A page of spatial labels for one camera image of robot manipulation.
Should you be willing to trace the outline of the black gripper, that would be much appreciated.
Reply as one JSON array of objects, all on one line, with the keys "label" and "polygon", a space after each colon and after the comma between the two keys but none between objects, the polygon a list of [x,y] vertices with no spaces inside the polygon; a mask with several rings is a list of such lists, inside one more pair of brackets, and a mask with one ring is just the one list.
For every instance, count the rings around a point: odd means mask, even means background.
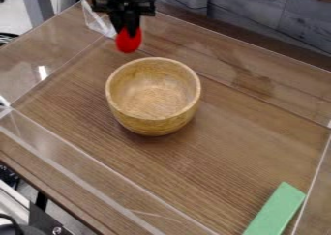
[{"label": "black gripper", "polygon": [[155,0],[91,0],[91,2],[95,12],[111,13],[130,10],[139,14],[127,13],[126,21],[123,13],[108,15],[116,33],[120,33],[126,25],[131,38],[136,36],[140,28],[140,15],[155,16]]}]

